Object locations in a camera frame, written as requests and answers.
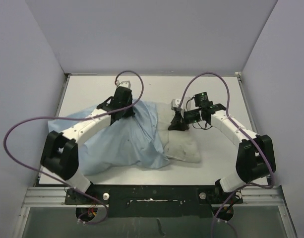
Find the white pillow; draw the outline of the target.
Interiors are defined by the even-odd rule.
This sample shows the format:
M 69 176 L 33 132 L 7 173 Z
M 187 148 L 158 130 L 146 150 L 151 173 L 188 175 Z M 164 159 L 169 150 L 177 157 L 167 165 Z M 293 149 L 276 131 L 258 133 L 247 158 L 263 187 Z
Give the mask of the white pillow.
M 170 159 L 188 163 L 201 162 L 201 154 L 191 133 L 186 131 L 168 130 L 175 112 L 170 104 L 156 103 L 157 127 L 164 153 Z

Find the light blue pillowcase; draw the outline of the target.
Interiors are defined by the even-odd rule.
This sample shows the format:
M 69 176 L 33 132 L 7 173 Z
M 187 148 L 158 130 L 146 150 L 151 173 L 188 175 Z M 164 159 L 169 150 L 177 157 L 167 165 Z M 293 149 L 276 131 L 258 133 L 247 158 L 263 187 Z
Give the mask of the light blue pillowcase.
M 95 175 L 113 166 L 160 169 L 170 163 L 157 131 L 156 103 L 140 101 L 134 112 L 133 117 L 100 130 L 78 148 L 79 169 L 84 175 Z

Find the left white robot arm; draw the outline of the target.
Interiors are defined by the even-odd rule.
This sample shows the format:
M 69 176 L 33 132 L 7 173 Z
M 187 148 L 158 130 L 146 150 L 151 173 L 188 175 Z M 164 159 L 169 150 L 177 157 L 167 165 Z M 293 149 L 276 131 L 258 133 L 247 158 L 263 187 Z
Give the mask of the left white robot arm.
M 117 86 L 113 96 L 99 104 L 86 120 L 61 132 L 52 131 L 47 135 L 41 165 L 63 179 L 68 185 L 78 189 L 76 198 L 82 203 L 90 203 L 94 191 L 79 169 L 78 148 L 100 130 L 114 122 L 134 115 L 132 90 L 128 81 Z

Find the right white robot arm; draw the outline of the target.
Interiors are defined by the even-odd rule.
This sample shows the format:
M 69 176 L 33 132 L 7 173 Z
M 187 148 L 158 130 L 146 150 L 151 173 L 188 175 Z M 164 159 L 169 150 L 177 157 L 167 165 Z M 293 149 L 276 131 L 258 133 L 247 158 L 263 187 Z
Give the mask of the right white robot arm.
M 226 202 L 237 188 L 276 171 L 273 142 L 268 135 L 247 129 L 227 114 L 225 106 L 208 100 L 206 92 L 194 95 L 191 100 L 196 107 L 192 110 L 181 99 L 171 101 L 175 114 L 168 130 L 185 131 L 189 125 L 204 121 L 221 131 L 238 150 L 235 170 L 216 181 L 214 198 L 218 202 Z

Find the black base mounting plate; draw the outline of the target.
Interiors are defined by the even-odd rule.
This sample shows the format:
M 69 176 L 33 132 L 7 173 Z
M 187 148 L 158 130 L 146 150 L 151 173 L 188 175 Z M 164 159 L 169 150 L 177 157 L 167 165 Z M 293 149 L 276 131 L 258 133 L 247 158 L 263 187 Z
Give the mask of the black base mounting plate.
M 84 196 L 66 191 L 66 205 L 75 205 L 83 222 L 106 218 L 177 218 L 198 216 L 230 220 L 233 206 L 242 204 L 240 190 L 225 193 L 215 185 L 102 185 L 92 184 Z

